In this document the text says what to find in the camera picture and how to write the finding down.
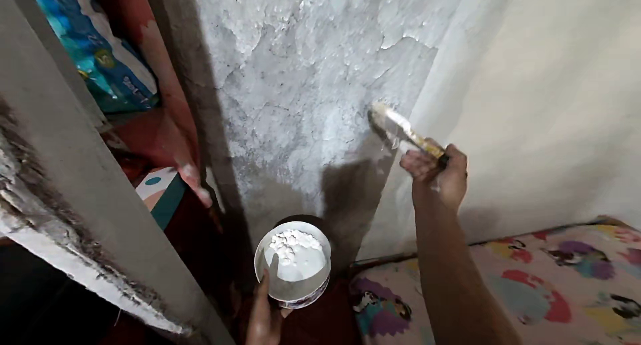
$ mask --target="hand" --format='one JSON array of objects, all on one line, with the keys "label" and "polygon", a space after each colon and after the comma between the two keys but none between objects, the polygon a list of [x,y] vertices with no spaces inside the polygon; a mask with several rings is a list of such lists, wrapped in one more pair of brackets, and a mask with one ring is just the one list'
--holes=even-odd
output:
[{"label": "hand", "polygon": [[438,187],[441,201],[454,212],[463,202],[467,191],[467,156],[456,146],[445,149],[449,156],[447,167],[441,171],[436,157],[423,151],[407,151],[401,158],[401,167],[412,175],[414,185]]},{"label": "hand", "polygon": [[269,272],[263,270],[263,279],[256,287],[254,306],[249,317],[246,345],[278,345],[283,318],[292,310],[272,308],[268,300]]}]

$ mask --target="paintbrush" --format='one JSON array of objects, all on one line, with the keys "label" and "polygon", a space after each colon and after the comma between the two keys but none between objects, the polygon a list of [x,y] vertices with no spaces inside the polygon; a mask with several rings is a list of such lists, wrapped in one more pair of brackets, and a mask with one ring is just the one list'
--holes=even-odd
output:
[{"label": "paintbrush", "polygon": [[435,140],[425,138],[412,129],[412,124],[405,117],[392,110],[387,104],[382,102],[372,103],[371,109],[372,122],[385,132],[390,138],[397,138],[401,141],[407,141],[421,150],[436,157],[438,166],[444,169],[447,166],[449,156],[445,150]]}]

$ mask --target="paint bucket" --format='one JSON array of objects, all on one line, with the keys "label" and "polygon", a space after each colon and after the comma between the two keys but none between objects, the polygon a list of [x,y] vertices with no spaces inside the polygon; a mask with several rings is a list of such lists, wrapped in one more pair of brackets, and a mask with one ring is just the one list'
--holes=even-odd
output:
[{"label": "paint bucket", "polygon": [[263,277],[263,269],[268,267],[265,251],[272,242],[272,236],[288,229],[296,229],[314,236],[323,246],[323,254],[325,255],[325,266],[316,275],[305,280],[297,282],[284,281],[276,276],[275,271],[270,271],[269,296],[277,300],[278,305],[282,308],[297,309],[312,304],[327,288],[327,284],[330,281],[330,270],[332,269],[332,262],[330,261],[332,247],[325,234],[316,226],[307,222],[292,221],[276,226],[263,237],[256,248],[254,271],[258,281]]}]

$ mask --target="teal stripe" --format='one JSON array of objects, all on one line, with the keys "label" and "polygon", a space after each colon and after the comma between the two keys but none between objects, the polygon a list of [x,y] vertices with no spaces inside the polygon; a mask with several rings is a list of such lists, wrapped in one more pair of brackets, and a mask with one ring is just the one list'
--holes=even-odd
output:
[{"label": "teal stripe", "polygon": [[180,200],[182,200],[183,194],[185,194],[186,188],[187,184],[185,184],[183,179],[180,178],[179,174],[176,174],[165,190],[165,193],[163,193],[158,202],[156,202],[154,209],[151,210],[151,215],[156,220],[156,223],[161,230],[164,231],[167,228],[167,225],[169,225],[169,221],[174,215],[174,212],[176,212],[178,204],[180,203]]}]

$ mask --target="white paste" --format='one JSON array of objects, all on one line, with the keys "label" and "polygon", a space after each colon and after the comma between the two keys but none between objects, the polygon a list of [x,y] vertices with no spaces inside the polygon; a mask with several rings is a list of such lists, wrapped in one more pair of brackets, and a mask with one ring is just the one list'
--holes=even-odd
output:
[{"label": "white paste", "polygon": [[278,255],[278,278],[296,282],[316,275],[325,266],[323,246],[318,240],[296,229],[288,229],[272,236],[265,249],[265,259],[271,265]]}]

